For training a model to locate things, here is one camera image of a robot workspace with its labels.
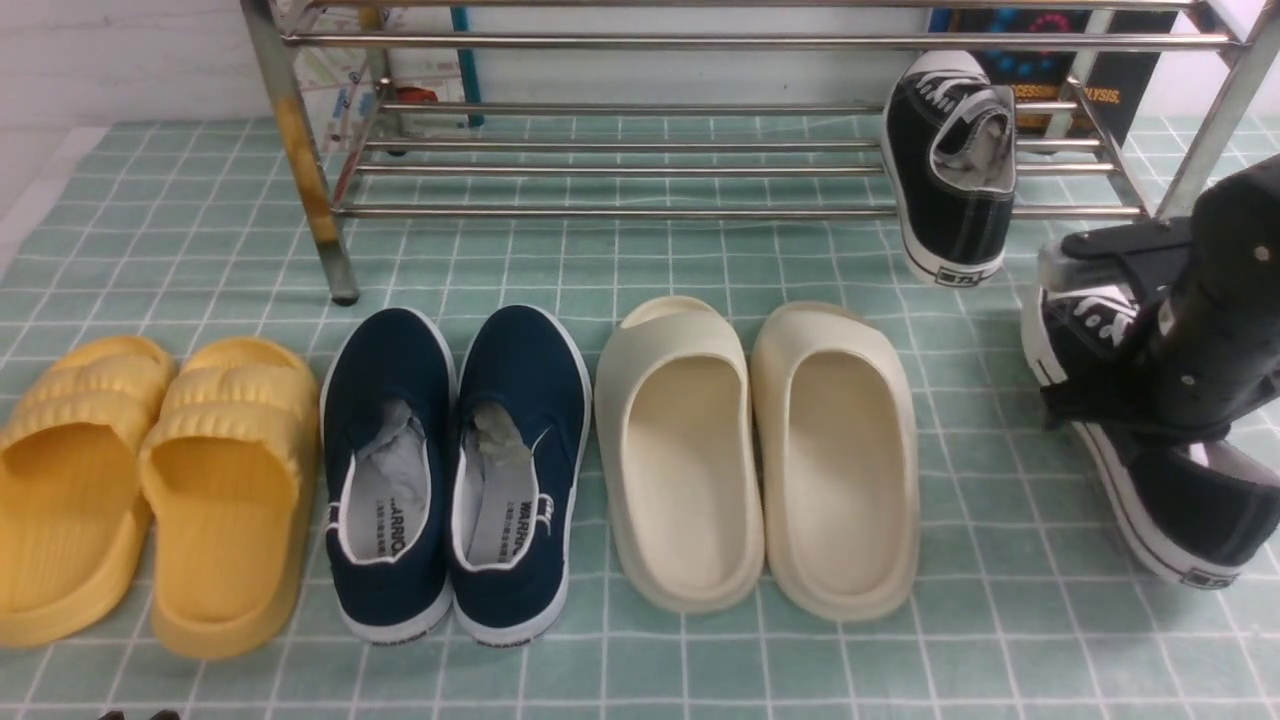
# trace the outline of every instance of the book cover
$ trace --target book cover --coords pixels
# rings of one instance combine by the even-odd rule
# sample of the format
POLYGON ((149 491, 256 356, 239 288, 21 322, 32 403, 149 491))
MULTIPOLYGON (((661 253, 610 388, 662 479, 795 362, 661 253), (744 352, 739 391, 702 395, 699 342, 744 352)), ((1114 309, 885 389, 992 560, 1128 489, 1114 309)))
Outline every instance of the book cover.
MULTIPOLYGON (((950 32, 1084 32, 1089 20, 1088 10, 936 10, 931 29, 942 26, 941 13, 945 13, 941 17, 946 18, 946 31, 950 32)), ((1110 31, 1169 32, 1176 18, 1176 13, 1117 12, 1110 31)), ((1036 101, 1057 99, 1075 54, 991 50, 974 53, 974 56, 992 82, 1012 86, 1019 101, 1036 101)), ((1158 53, 1100 53, 1093 64, 1085 94, 1121 143, 1133 126, 1158 60, 1158 53)), ((1048 120, 1048 115, 1020 117, 1018 131, 1024 136, 1041 136, 1048 120)), ((1069 136, 1078 137, 1089 131, 1088 120, 1078 117, 1069 136)))

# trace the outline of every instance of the canvas sneaker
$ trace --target canvas sneaker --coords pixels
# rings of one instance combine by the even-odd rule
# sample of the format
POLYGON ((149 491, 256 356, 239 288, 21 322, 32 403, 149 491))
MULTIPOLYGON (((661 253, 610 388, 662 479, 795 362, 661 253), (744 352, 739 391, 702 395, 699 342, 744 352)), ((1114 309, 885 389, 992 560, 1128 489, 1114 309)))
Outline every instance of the canvas sneaker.
POLYGON ((426 634, 453 600, 442 543, 456 386, 440 331, 402 307, 360 324, 325 378, 325 550, 347 626, 375 644, 426 634))
POLYGON ((564 609, 568 547, 591 380, 572 337, 526 305, 476 334, 458 391, 460 451, 449 532, 458 625, 512 647, 564 609))
POLYGON ((925 53, 884 105, 881 152, 908 266, 974 287, 1000 269, 1014 208, 1014 91, 964 51, 925 53))
MULTIPOLYGON (((1023 304, 1023 350, 1041 386, 1111 360, 1135 318, 1115 286, 1034 288, 1023 304)), ((1071 423, 1097 465, 1125 542, 1156 575, 1197 588, 1230 585, 1280 523, 1274 474, 1226 441, 1170 446, 1128 429, 1071 423)))

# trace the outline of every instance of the green tile floor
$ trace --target green tile floor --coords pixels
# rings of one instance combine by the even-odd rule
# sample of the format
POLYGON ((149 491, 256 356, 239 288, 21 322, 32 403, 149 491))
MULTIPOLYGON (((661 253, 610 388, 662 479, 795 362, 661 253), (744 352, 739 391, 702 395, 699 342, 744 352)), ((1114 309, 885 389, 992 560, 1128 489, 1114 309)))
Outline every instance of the green tile floor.
MULTIPOLYGON (((1169 179, 1194 127, 1179 118, 1139 122, 1129 145, 1152 190, 1169 179)), ((874 133, 874 124, 490 123, 489 132, 503 131, 850 137, 874 133)), ((1220 170, 1277 151, 1280 123, 1251 118, 1220 170)), ((361 192, 384 201, 636 205, 890 195, 882 178, 399 179, 361 192)), ((1027 178, 1020 195, 1114 202, 1100 179, 1027 178)), ((145 333, 179 356, 257 333, 305 354, 321 373, 355 324, 384 305, 436 318, 461 352, 495 307, 532 302, 563 318, 594 365, 617 319, 653 296, 707 300, 748 347, 778 304, 826 300, 882 328, 915 389, 920 575, 901 611, 867 624, 814 619, 768 578, 726 612, 658 611, 618 571, 593 450, 573 523, 568 607, 524 650, 481 648, 454 626, 370 650, 346 633, 325 559, 314 552, 282 637, 243 659, 192 662, 151 635, 151 562, 143 562, 133 592, 101 624, 51 647, 0 651, 0 719, 91 720, 106 708, 145 719, 161 707, 184 720, 1274 719, 1276 548, 1261 552, 1229 592, 1153 582, 1124 550, 1083 454, 1066 434, 1039 428, 1036 383, 1019 350, 1018 297, 1036 250, 1075 228, 1015 223, 1009 273, 952 292, 911 279, 892 222, 357 222, 348 237, 365 296, 343 309, 328 302, 269 120, 118 127, 0 281, 0 418, 51 360, 115 333, 145 333)), ((1235 437, 1280 466, 1277 423, 1280 413, 1266 409, 1235 437)))

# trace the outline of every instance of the slide sandal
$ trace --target slide sandal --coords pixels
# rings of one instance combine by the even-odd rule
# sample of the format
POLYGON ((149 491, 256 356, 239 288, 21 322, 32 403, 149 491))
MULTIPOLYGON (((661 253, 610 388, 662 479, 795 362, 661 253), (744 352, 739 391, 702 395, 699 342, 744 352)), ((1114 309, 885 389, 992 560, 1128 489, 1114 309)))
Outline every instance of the slide sandal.
POLYGON ((13 409, 0 430, 0 644, 67 637, 129 589, 151 521, 138 446, 173 374, 150 340, 96 340, 13 409))
POLYGON ((822 302, 774 310, 751 351, 769 569, 828 620, 892 612, 920 536, 915 410, 893 346, 822 302))
POLYGON ((737 603, 764 564, 746 357, 692 297, 636 307, 609 338, 595 423, 622 570, 654 605, 737 603))
POLYGON ((201 660, 248 652, 289 619, 319 450, 317 389, 297 355, 259 338, 196 352, 142 447, 156 515, 151 625, 201 660))

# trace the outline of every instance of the metal shoe rack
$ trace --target metal shoe rack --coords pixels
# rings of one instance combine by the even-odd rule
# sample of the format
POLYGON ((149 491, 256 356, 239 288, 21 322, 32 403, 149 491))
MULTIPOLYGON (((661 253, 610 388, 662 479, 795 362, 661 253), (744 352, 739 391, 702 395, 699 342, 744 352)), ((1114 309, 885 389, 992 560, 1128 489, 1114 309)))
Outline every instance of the metal shoe rack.
POLYGON ((241 0, 250 36, 261 65, 262 78, 271 100, 288 154, 298 195, 334 302, 349 305, 360 290, 343 245, 344 218, 595 218, 649 220, 851 220, 890 218, 892 205, 828 204, 785 208, 628 208, 605 205, 476 205, 476 204, 384 204, 356 202, 351 192, 362 176, 415 177, 864 177, 881 174, 879 164, 828 164, 797 167, 794 164, 703 165, 634 164, 634 165, 548 165, 517 163, 524 154, 602 152, 602 154, 778 154, 778 152, 858 152, 878 146, 874 138, 849 141, 787 142, 580 142, 502 140, 489 136, 410 138, 397 131, 406 114, 430 113, 447 115, 520 115, 520 117, 728 117, 728 115, 861 115, 878 114, 881 108, 851 104, 805 105, 623 105, 623 104, 531 104, 531 102, 403 102, 396 99, 389 74, 387 51, 401 47, 445 47, 475 50, 572 49, 572 50, 735 50, 760 53, 769 50, 1069 50, 1075 51, 1070 74, 1057 101, 1021 102, 1019 114, 1048 114, 1050 138, 1021 140, 1020 150, 1053 152, 1089 152, 1093 163, 1042 161, 1020 165, 1024 174, 1106 176, 1119 199, 1119 205, 1023 205, 1014 210, 1023 219, 1076 219, 1125 222, 1144 218, 1169 218, 1187 214, 1217 159, 1226 149, 1233 132, 1244 117, 1253 95, 1280 51, 1280 0, 1266 0, 1253 28, 1238 27, 1221 8, 1221 0, 297 0, 285 17, 280 17, 275 0, 241 0), (412 6, 520 6, 520 8, 764 8, 826 6, 849 8, 1060 8, 1091 10, 1084 33, 948 33, 948 35, 659 35, 659 33, 521 33, 462 32, 421 33, 385 29, 383 10, 412 6), (356 32, 316 32, 316 18, 329 8, 357 8, 360 29, 356 32), (1176 10, 1190 19, 1196 33, 1110 35, 1107 27, 1117 10, 1176 10), (369 68, 375 82, 372 122, 367 123, 344 163, 330 191, 321 167, 320 152, 312 137, 303 108, 298 79, 293 69, 298 47, 358 47, 369 53, 369 68), (1204 122, 1192 141, 1165 196, 1148 201, 1134 181, 1120 147, 1084 92, 1093 60, 1098 51, 1152 53, 1198 51, 1215 53, 1228 67, 1224 81, 1204 122), (1094 127, 1093 137, 1055 140, 1053 128, 1065 128, 1073 118, 1084 117, 1094 127), (470 163, 442 164, 412 159, 398 160, 375 151, 436 151, 509 154, 511 164, 470 163))

